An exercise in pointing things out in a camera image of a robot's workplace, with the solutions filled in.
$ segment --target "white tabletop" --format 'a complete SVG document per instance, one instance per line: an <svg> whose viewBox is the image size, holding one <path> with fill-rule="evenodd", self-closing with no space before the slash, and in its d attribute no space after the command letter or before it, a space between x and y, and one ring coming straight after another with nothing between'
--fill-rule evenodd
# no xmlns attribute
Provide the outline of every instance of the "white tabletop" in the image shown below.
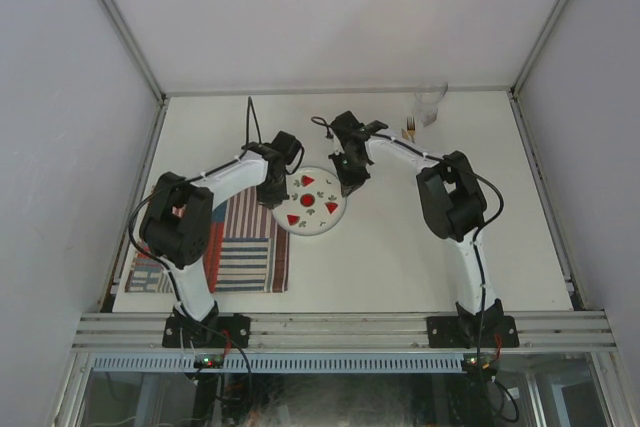
<svg viewBox="0 0 640 427"><path fill-rule="evenodd" d="M300 139L303 165L334 171L332 143L312 115L331 121L351 110L364 123L381 120L397 132L412 94L254 96L263 140L279 130ZM147 183L167 170L191 176L221 164L244 142L246 97L172 98ZM464 152L480 175L502 191L506 209L485 231L487 268L505 310L570 310L571 302L532 174L505 92L450 92L438 120L416 143L433 153ZM455 288L444 243L422 218L415 173L390 159L369 169L371 180L348 199L340 223L317 237L292 236L289 290L224 293L222 312L438 312L454 309ZM487 216L496 208L485 190ZM125 262L123 279L133 258ZM169 294L127 293L114 311L168 312Z"/></svg>

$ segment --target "black mounting plate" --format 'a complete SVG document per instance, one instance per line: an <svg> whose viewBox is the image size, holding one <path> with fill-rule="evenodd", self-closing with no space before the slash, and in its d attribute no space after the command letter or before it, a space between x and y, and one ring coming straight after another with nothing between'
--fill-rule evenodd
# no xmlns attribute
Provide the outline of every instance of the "black mounting plate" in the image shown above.
<svg viewBox="0 0 640 427"><path fill-rule="evenodd" d="M183 323L180 316L172 314L165 323L164 335L162 336L162 346L167 349L191 348L191 342L194 347L201 348L224 348L227 341L218 335L212 335L211 339L203 343L202 336L193 337L192 331ZM249 346L249 337L251 334L251 318L240 314L234 315L218 315L215 324L209 326L216 332L226 330L229 337L240 347L247 348ZM180 335L182 335L182 344L180 343Z"/></svg>
<svg viewBox="0 0 640 427"><path fill-rule="evenodd" d="M476 339L469 339L462 334L457 315L441 315L427 317L427 335L429 347L432 349L471 348L477 345ZM516 321L509 315L503 316L491 330L482 333L481 347L495 349L495 334L502 338L503 348L520 346Z"/></svg>

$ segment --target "striped placemat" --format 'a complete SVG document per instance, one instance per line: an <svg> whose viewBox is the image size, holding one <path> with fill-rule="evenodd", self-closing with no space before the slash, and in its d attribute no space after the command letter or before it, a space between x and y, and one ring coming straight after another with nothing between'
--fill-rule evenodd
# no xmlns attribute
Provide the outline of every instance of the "striped placemat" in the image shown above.
<svg viewBox="0 0 640 427"><path fill-rule="evenodd" d="M285 292L289 279L289 234L271 211L258 205L255 188L219 205L211 215L204 254L211 292ZM168 293L162 266L136 253L126 292Z"/></svg>

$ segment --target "ventilation grille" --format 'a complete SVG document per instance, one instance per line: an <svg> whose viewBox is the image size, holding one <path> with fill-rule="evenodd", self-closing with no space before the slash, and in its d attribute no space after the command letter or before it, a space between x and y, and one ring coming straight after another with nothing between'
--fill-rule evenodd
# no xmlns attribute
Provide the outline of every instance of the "ventilation grille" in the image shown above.
<svg viewBox="0 0 640 427"><path fill-rule="evenodd" d="M247 354L256 374L459 373L462 354ZM93 369L108 372L195 372L193 354L102 354ZM227 355L220 369L246 372L240 354Z"/></svg>
<svg viewBox="0 0 640 427"><path fill-rule="evenodd" d="M262 354L249 355L255 373L337 373L365 372L445 373L462 371L462 354ZM222 369L246 372L240 354L229 354Z"/></svg>
<svg viewBox="0 0 640 427"><path fill-rule="evenodd" d="M193 354L105 354L93 369L100 372L193 372Z"/></svg>

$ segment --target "fork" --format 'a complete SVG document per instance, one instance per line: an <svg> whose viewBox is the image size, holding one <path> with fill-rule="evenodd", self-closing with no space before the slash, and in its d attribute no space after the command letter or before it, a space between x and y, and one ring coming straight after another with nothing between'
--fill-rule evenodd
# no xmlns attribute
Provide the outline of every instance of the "fork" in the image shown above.
<svg viewBox="0 0 640 427"><path fill-rule="evenodd" d="M411 142L416 143L416 120L413 117L407 117L407 134L411 137Z"/></svg>

